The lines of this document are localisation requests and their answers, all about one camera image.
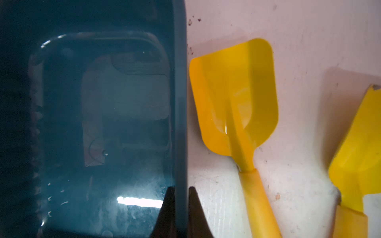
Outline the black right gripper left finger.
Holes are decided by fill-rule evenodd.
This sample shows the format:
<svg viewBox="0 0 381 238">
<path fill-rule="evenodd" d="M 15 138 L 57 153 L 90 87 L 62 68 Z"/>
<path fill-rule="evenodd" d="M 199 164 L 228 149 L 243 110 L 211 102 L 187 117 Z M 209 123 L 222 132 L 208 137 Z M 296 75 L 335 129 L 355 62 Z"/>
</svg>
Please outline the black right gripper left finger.
<svg viewBox="0 0 381 238">
<path fill-rule="evenodd" d="M 175 188 L 166 191 L 156 224 L 150 235 L 151 238 L 175 238 Z"/>
</svg>

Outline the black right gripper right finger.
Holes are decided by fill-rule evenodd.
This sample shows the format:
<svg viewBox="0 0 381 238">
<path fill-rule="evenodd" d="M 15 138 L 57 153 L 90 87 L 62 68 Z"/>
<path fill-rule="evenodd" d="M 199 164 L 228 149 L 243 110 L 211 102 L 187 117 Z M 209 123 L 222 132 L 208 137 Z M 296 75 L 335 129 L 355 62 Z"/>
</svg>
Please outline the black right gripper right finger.
<svg viewBox="0 0 381 238">
<path fill-rule="evenodd" d="M 194 186 L 189 188 L 188 237 L 213 238 Z"/>
</svg>

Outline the dark teal storage box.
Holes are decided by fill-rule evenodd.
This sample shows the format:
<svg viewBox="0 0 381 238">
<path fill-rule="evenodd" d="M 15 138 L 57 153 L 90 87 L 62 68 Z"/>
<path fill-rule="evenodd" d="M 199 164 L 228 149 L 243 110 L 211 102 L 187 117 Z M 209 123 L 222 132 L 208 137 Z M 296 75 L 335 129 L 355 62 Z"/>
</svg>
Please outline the dark teal storage box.
<svg viewBox="0 0 381 238">
<path fill-rule="evenodd" d="M 184 1 L 1 1 L 1 237 L 187 236 Z"/>
</svg>

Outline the yellow square shovel yellow handle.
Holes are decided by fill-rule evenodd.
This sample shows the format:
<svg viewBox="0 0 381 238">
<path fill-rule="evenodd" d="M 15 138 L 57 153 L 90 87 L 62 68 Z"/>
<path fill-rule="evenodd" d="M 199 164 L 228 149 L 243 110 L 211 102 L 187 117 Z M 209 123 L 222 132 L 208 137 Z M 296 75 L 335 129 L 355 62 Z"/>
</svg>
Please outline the yellow square shovel yellow handle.
<svg viewBox="0 0 381 238">
<path fill-rule="evenodd" d="M 189 77 L 204 144 L 239 169 L 252 236 L 281 237 L 253 162 L 279 118 L 271 45 L 257 38 L 194 58 Z"/>
</svg>

